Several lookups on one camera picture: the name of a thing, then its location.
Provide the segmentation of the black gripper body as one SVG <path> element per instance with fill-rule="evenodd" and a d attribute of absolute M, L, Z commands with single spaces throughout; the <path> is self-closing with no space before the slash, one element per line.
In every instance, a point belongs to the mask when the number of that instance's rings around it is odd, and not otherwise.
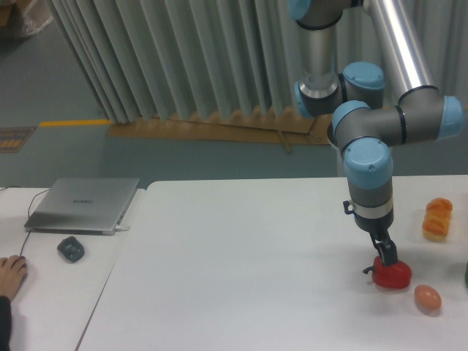
<path fill-rule="evenodd" d="M 393 224 L 392 200 L 377 207 L 366 207 L 353 200 L 345 200 L 343 207 L 345 214 L 352 215 L 356 225 L 372 236 L 385 236 L 388 228 Z"/>

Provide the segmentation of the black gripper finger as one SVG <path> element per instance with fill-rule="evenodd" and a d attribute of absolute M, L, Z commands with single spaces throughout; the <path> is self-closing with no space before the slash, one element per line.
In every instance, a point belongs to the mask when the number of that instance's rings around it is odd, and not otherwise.
<path fill-rule="evenodd" d="M 397 263 L 397 248 L 391 240 L 388 232 L 370 232 L 372 244 L 377 250 L 383 266 L 390 266 Z"/>

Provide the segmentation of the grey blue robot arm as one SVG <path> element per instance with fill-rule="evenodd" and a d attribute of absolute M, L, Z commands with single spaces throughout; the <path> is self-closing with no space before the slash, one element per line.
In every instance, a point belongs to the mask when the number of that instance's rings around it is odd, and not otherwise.
<path fill-rule="evenodd" d="M 349 8 L 362 7 L 374 24 L 385 67 L 355 62 L 337 73 L 332 41 Z M 301 28 L 303 77 L 294 92 L 302 115 L 330 113 L 328 138 L 341 155 L 350 199 L 344 203 L 369 233 L 384 266 L 398 262 L 388 230 L 393 222 L 393 146 L 457 135 L 464 109 L 435 85 L 403 1 L 290 1 Z"/>

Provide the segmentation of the dark sleeve forearm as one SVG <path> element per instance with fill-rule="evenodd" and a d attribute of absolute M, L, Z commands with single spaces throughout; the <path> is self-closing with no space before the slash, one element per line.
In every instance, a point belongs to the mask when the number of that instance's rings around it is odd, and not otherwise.
<path fill-rule="evenodd" d="M 10 337 L 12 333 L 11 302 L 6 296 L 1 296 L 1 351 L 10 351 Z"/>

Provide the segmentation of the person's hand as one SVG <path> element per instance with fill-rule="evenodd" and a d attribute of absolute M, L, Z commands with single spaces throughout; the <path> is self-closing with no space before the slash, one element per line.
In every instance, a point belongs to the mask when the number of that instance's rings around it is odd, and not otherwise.
<path fill-rule="evenodd" d="M 27 275 L 26 258 L 13 255 L 1 258 L 1 296 L 13 301 Z"/>

